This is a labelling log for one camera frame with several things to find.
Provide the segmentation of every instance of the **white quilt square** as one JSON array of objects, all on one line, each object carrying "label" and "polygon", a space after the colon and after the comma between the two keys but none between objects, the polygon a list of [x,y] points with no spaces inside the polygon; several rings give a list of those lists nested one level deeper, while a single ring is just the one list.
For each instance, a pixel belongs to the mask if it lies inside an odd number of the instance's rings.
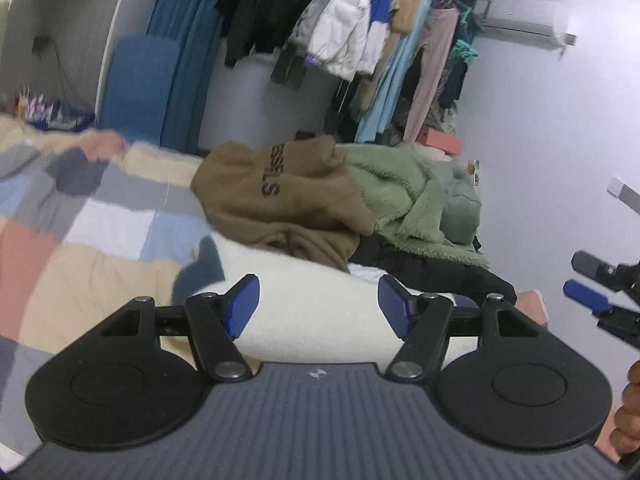
[{"label": "white quilt square", "polygon": [[155,214],[151,210],[132,211],[121,205],[88,198],[64,241],[139,260]]}]

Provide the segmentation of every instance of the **white logo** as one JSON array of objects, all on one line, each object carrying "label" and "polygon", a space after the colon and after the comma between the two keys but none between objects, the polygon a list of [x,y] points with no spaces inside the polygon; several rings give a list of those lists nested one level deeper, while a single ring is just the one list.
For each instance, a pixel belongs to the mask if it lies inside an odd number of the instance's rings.
[{"label": "white logo", "polygon": [[309,372],[309,375],[312,376],[314,379],[318,379],[320,380],[320,378],[324,377],[325,375],[328,375],[328,372],[325,372],[324,370],[322,370],[322,368],[318,368],[317,370],[313,371],[313,372]]}]

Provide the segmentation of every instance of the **tan garment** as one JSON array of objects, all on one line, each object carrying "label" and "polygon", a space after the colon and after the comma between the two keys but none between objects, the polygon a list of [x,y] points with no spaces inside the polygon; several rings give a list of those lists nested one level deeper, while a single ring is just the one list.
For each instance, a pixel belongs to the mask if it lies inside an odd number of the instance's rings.
[{"label": "tan garment", "polygon": [[343,160],[328,136],[260,152],[228,142],[200,165],[191,189],[226,237],[347,270],[374,217]]},{"label": "tan garment", "polygon": [[376,65],[372,79],[370,81],[363,81],[360,87],[360,110],[368,110],[371,106],[380,77],[382,76],[386,64],[396,51],[396,46],[398,46],[398,41],[400,41],[401,35],[408,34],[414,30],[415,11],[419,4],[420,0],[394,1],[394,6],[397,7],[398,10],[391,19],[390,33],[389,37],[386,39],[382,56]]},{"label": "tan garment", "polygon": [[434,9],[424,22],[418,48],[422,51],[420,81],[414,92],[414,102],[404,127],[403,139],[414,142],[427,118],[431,102],[447,62],[451,41],[456,32],[460,12],[457,9]]}]

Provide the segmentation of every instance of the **gray ribbed panel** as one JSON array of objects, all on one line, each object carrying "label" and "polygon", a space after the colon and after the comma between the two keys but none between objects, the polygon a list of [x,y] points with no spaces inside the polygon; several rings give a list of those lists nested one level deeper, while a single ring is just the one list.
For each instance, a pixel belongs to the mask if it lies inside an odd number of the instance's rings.
[{"label": "gray ribbed panel", "polygon": [[[326,374],[316,373],[319,369]],[[374,365],[265,364],[213,389],[198,416],[135,449],[44,445],[16,480],[618,480],[589,446],[502,452],[452,428],[417,386]]]}]

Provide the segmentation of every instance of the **white puffer jacket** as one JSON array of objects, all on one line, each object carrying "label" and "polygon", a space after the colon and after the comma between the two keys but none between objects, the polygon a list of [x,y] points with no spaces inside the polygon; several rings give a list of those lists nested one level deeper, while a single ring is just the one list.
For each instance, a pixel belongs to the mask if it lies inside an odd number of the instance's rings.
[{"label": "white puffer jacket", "polygon": [[308,62],[352,81],[367,43],[370,0],[312,0],[289,41]]}]

